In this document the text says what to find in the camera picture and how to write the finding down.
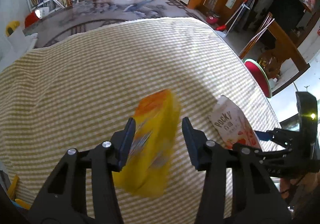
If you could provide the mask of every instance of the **yellow snack bag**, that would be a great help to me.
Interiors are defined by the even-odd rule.
[[[127,164],[121,172],[112,172],[115,186],[143,197],[164,193],[180,109],[169,89],[140,101],[133,116],[136,133]]]

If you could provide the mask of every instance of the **checkered tablecloth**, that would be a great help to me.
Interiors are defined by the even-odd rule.
[[[164,88],[179,98],[181,118],[188,116],[194,128],[219,143],[208,114],[221,94],[243,110],[253,129],[279,127],[251,74],[205,23],[161,18],[109,25],[29,52],[0,74],[0,160],[11,178],[20,177],[17,197],[31,203],[68,148],[92,149],[110,139],[142,97]],[[190,163],[180,121],[164,196],[116,190],[124,222],[193,223],[204,175]],[[228,171],[226,214],[231,194]]]

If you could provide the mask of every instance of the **yellow object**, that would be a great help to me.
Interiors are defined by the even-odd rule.
[[[13,199],[14,194],[16,192],[16,186],[17,186],[17,182],[18,182],[18,175],[14,176],[12,184],[10,185],[9,189],[7,190],[7,194],[10,200]]]
[[[15,31],[16,28],[19,27],[19,26],[20,26],[20,21],[11,21],[11,22],[9,22],[8,25],[7,25],[6,28],[5,28],[5,34],[7,35],[7,37],[10,36],[10,33],[9,33],[10,29],[11,29],[12,32],[13,32],[13,31]]]
[[[27,210],[29,210],[29,209],[31,208],[31,205],[28,204],[28,203],[26,203],[26,202],[24,202],[23,200],[15,199],[14,201],[15,201],[17,204],[19,204],[21,207],[23,207],[23,208],[25,208],[25,209],[27,209]]]
[[[121,172],[112,173],[116,186],[143,197],[164,193],[179,114],[180,104],[169,89],[140,101],[133,116],[136,133],[127,164]]]

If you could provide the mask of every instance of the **screw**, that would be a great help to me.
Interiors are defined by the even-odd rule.
[[[75,148],[71,148],[68,150],[68,155],[74,155],[76,153],[76,149]]]
[[[247,147],[244,147],[241,149],[241,152],[244,153],[244,154],[250,154],[250,149],[247,148]]]
[[[214,147],[216,145],[216,142],[215,141],[212,141],[212,140],[208,140],[206,141],[205,143],[208,147]]]
[[[108,148],[108,147],[110,147],[112,145],[112,143],[110,142],[110,141],[104,141],[103,143],[102,143],[102,146],[104,147],[104,148]]]

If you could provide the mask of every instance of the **table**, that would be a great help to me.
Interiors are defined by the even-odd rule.
[[[38,33],[35,48],[48,47],[76,33],[108,24],[160,17],[193,17],[177,0],[86,0],[56,11],[24,30]]]
[[[124,128],[139,100],[170,88],[180,118],[222,144],[208,119],[224,94],[244,112],[252,128],[279,127],[261,88],[238,56],[205,23],[194,18],[142,19],[78,33],[36,49],[0,74],[0,160],[17,196],[29,203],[67,149],[92,149]],[[275,150],[272,142],[263,150]],[[177,130],[168,187],[160,198],[116,194],[124,223],[193,223],[204,172],[190,163]],[[227,171],[226,210],[231,210],[232,176]],[[92,216],[90,172],[87,207]]]

